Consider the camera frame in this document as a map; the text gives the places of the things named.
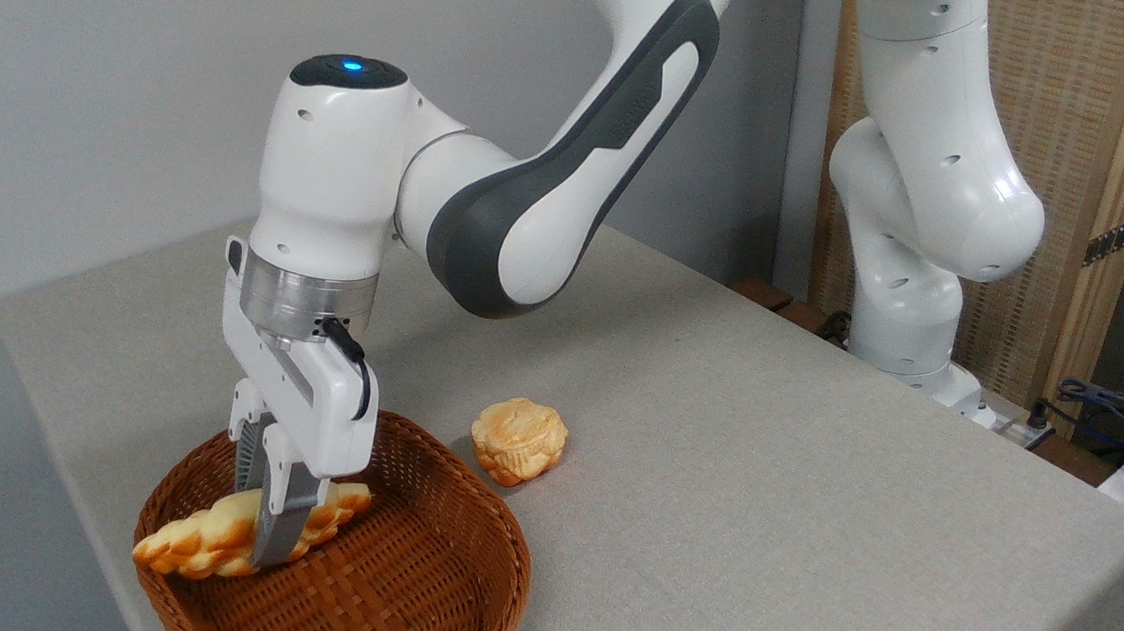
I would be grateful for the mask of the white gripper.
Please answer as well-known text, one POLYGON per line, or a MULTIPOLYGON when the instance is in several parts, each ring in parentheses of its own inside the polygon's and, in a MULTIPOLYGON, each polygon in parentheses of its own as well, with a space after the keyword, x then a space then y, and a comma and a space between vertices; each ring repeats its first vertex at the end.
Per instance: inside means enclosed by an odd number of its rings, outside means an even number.
POLYGON ((250 378, 232 393, 233 492, 263 486, 251 552, 251 564, 263 568, 293 555, 310 511, 321 505, 319 478, 359 474, 370 462, 377 375, 361 348, 339 348, 330 328, 369 322, 378 279, 296 274, 234 236, 226 261, 223 335, 250 378))

